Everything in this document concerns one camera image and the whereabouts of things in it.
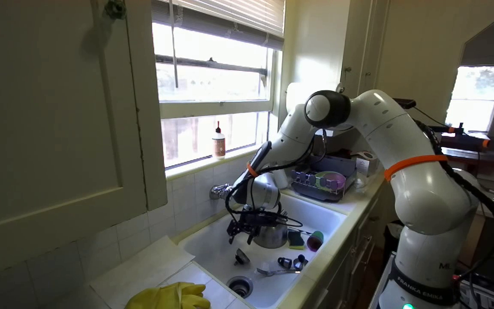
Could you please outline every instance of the kitchen sink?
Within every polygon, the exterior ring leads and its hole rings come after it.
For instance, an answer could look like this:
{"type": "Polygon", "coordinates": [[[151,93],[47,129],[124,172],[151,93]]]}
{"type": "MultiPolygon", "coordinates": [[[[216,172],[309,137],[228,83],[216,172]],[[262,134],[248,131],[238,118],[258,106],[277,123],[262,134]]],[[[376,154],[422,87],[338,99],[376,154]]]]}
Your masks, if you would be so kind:
{"type": "MultiPolygon", "coordinates": [[[[299,229],[308,232],[319,230],[323,233],[324,240],[329,239],[335,233],[346,217],[341,213],[289,195],[282,195],[280,201],[289,217],[304,224],[299,229]]],[[[226,227],[228,227],[230,220],[230,215],[226,215],[186,237],[178,246],[193,254],[196,257],[194,261],[223,284],[236,276],[247,277],[252,283],[252,291],[249,291],[249,296],[245,300],[253,307],[258,309],[276,307],[287,291],[296,283],[299,274],[263,276],[256,271],[257,267],[263,270],[280,270],[282,267],[277,263],[278,258],[285,257],[293,260],[299,254],[303,254],[309,263],[317,252],[312,252],[308,248],[304,250],[290,249],[288,242],[276,249],[263,248],[255,244],[254,241],[248,245],[245,233],[237,235],[230,245],[226,233],[226,227]],[[250,260],[249,264],[235,265],[235,254],[238,248],[247,255],[250,260]]],[[[306,242],[308,236],[302,234],[302,238],[306,242]]]]}

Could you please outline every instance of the soap bottle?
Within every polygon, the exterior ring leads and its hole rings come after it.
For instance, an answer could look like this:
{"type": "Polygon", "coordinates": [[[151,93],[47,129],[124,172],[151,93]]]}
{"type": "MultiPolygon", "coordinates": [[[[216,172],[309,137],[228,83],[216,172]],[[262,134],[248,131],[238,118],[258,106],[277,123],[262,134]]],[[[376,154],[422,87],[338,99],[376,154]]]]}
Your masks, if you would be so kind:
{"type": "Polygon", "coordinates": [[[220,121],[217,121],[216,130],[213,135],[213,157],[223,159],[226,154],[226,143],[224,134],[220,130],[220,121]]]}

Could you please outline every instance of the green sponge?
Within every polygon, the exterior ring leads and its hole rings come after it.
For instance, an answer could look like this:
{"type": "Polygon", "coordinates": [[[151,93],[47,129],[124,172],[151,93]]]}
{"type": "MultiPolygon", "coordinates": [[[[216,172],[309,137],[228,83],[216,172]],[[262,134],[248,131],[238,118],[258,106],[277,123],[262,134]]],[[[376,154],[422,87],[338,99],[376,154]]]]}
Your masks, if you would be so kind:
{"type": "Polygon", "coordinates": [[[290,249],[304,250],[304,239],[300,236],[300,231],[289,231],[287,238],[289,239],[290,249]]]}

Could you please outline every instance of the white cabinet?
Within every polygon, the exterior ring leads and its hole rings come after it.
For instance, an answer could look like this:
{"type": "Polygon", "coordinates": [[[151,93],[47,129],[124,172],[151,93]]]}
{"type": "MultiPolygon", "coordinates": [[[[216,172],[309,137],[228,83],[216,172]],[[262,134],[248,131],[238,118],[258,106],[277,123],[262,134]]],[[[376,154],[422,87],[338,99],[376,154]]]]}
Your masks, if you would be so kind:
{"type": "Polygon", "coordinates": [[[150,4],[130,2],[0,0],[0,269],[166,202],[150,4]]]}
{"type": "Polygon", "coordinates": [[[389,0],[351,1],[340,81],[356,97],[376,86],[389,0]]]}

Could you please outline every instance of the cabinet knob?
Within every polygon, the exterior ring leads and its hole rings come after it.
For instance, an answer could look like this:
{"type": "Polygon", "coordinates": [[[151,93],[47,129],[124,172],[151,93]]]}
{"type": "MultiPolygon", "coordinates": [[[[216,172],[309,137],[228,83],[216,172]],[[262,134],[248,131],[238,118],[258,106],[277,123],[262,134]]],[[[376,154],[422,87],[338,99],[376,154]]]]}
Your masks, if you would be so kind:
{"type": "Polygon", "coordinates": [[[104,12],[112,19],[125,19],[127,8],[122,0],[109,0],[104,6],[104,12]]]}

